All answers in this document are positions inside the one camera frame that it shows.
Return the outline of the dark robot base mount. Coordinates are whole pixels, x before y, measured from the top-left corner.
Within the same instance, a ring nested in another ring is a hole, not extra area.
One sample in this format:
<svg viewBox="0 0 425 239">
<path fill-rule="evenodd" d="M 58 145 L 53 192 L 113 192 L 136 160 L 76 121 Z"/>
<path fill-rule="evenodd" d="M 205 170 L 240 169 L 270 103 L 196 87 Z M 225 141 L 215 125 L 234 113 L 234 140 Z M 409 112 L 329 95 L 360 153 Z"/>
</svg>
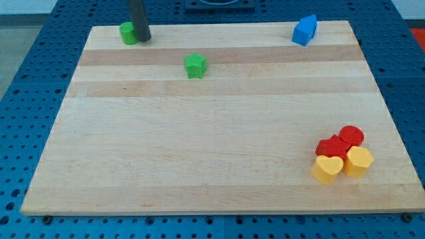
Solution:
<svg viewBox="0 0 425 239">
<path fill-rule="evenodd" d="M 184 0 L 185 12 L 255 10 L 256 0 Z"/>
</svg>

